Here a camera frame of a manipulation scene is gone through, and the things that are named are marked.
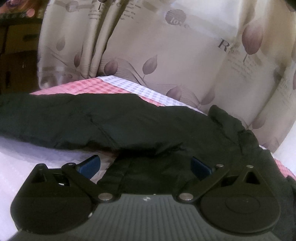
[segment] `gray plastic base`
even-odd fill
[[[58,235],[18,232],[11,241],[280,241],[271,232],[251,237],[223,233],[206,223],[196,208],[171,195],[123,194],[100,204],[83,225]]]

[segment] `checkered fabric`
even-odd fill
[[[188,106],[170,97],[162,95],[156,91],[153,91],[134,82],[124,80],[115,76],[105,76],[100,78],[92,78],[88,80],[79,80],[64,85],[55,86],[49,89],[40,90],[34,92],[33,94],[41,95],[57,93],[68,93],[74,95],[82,93],[134,93],[141,97],[143,100],[157,106],[187,106],[195,111],[202,113],[201,111],[191,106]],[[286,168],[279,160],[275,159],[275,162],[279,167],[279,170],[285,177],[289,175],[296,180],[295,175],[288,168]]]

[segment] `wooden furniture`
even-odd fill
[[[42,20],[7,20],[0,23],[0,94],[34,92],[37,47]]]

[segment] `beige curtain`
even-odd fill
[[[295,27],[284,0],[50,0],[39,85],[115,75],[215,104],[274,152],[296,119]]]

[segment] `metal screw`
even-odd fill
[[[113,198],[113,195],[111,193],[101,193],[98,198],[102,201],[109,201]]]
[[[183,200],[183,201],[190,201],[190,200],[193,199],[193,195],[190,194],[190,193],[181,193],[181,194],[179,195],[179,198],[180,198],[181,200]]]

